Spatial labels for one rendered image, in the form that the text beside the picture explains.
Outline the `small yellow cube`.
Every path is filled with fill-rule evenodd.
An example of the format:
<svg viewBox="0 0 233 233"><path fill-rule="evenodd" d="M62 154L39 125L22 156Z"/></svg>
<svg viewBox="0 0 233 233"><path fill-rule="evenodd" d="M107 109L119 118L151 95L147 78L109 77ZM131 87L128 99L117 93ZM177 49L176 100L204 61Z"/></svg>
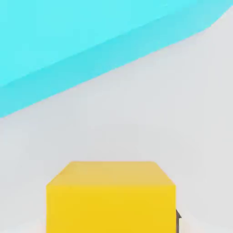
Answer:
<svg viewBox="0 0 233 233"><path fill-rule="evenodd" d="M176 219L154 162L70 162L46 186L46 233L176 233Z"/></svg>

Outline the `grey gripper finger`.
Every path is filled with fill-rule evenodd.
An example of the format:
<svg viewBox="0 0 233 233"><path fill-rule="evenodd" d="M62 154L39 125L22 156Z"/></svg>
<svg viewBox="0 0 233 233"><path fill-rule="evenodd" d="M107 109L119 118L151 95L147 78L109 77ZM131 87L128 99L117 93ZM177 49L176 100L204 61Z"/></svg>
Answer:
<svg viewBox="0 0 233 233"><path fill-rule="evenodd" d="M176 233L196 233L195 220L189 212L176 209Z"/></svg>

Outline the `large cyan box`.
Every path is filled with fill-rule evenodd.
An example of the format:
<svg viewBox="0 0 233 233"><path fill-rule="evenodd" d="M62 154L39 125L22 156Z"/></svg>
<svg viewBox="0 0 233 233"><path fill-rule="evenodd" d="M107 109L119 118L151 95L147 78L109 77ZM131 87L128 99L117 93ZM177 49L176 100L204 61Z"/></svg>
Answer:
<svg viewBox="0 0 233 233"><path fill-rule="evenodd" d="M211 26L233 0L0 0L0 118Z"/></svg>

